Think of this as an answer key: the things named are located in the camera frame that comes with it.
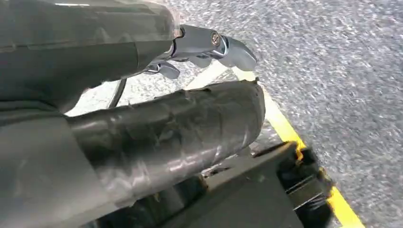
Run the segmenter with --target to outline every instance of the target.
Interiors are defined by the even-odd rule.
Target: asphalt pavement
[[[403,227],[403,1],[165,1],[182,23],[216,29],[255,52],[255,74],[365,227]],[[177,80],[130,78],[121,104],[184,88],[203,71],[175,65]],[[227,71],[217,80],[236,77]],[[72,114],[105,107],[114,88],[88,92]]]

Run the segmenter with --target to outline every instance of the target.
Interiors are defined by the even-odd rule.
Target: mounting bolt
[[[217,33],[217,32],[213,32],[213,33],[211,34],[211,43],[212,43],[215,47],[218,47],[218,46],[220,45],[220,41],[221,41],[221,38],[220,38],[220,36],[218,35],[218,33]]]

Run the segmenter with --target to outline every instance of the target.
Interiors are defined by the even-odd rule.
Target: black cable
[[[120,80],[119,84],[116,87],[115,94],[108,105],[108,108],[115,108],[117,106],[117,103],[119,103],[119,100],[122,97],[123,91],[125,90],[126,82],[127,82],[126,78]]]

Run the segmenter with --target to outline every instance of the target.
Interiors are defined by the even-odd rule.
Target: yellow painted line
[[[197,75],[193,81],[185,87],[185,90],[199,89],[205,87],[214,81],[218,76],[224,73],[228,68],[219,61],[213,61],[208,68]]]
[[[234,67],[232,69],[239,80],[254,81],[256,76],[253,72],[243,72],[238,68]],[[305,148],[305,144],[302,142],[301,138],[298,136],[297,132],[288,122],[286,117],[278,108],[276,102],[271,99],[270,95],[263,88],[263,93],[265,96],[266,105],[266,119],[270,122],[271,126],[277,132],[282,141],[296,141],[298,142],[299,148]],[[350,205],[341,195],[340,191],[336,188],[332,188],[332,197],[329,198],[328,203],[333,209],[333,212],[337,219],[342,224],[343,228],[364,228],[358,216],[351,209]]]

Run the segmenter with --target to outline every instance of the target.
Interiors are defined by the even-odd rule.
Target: lever pivot bolt
[[[218,47],[218,46],[220,45],[220,41],[221,41],[221,39],[220,39],[220,36],[218,35],[218,33],[217,33],[217,32],[213,32],[213,33],[211,34],[211,43],[212,43],[215,47]]]

